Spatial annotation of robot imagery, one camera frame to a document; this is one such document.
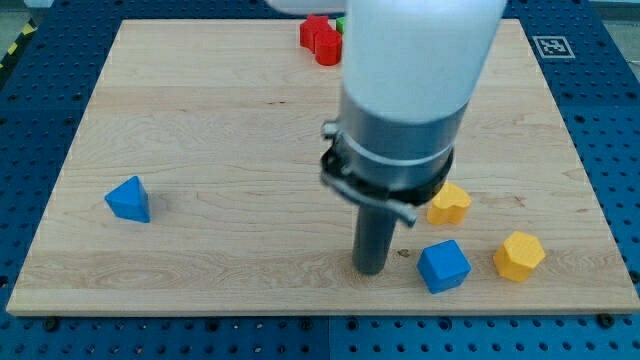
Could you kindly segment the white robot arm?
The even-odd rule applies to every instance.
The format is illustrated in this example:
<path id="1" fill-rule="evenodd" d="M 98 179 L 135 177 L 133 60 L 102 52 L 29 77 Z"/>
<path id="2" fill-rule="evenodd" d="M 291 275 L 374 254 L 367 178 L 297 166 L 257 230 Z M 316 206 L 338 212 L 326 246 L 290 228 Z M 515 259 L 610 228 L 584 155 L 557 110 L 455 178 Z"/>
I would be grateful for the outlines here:
<path id="1" fill-rule="evenodd" d="M 391 191 L 443 171 L 506 0 L 268 0 L 344 13 L 338 134 L 360 179 Z"/>

